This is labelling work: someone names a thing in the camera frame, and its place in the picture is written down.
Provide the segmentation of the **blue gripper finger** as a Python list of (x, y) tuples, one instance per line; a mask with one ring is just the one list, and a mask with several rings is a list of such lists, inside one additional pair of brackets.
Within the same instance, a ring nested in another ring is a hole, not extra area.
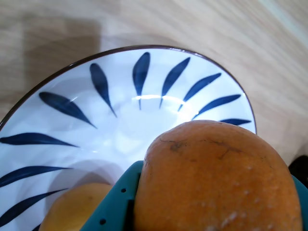
[(300, 201), (300, 204), (303, 205), (304, 204), (304, 190), (303, 190), (303, 187), (304, 185), (295, 177), (292, 175), (292, 178), (293, 178), (293, 181), (295, 183), (295, 187), (296, 187), (296, 191), (297, 191), (297, 194), (298, 194), (298, 197), (299, 197), (299, 201)]
[(143, 161), (132, 164), (82, 226), (82, 231), (132, 231)]

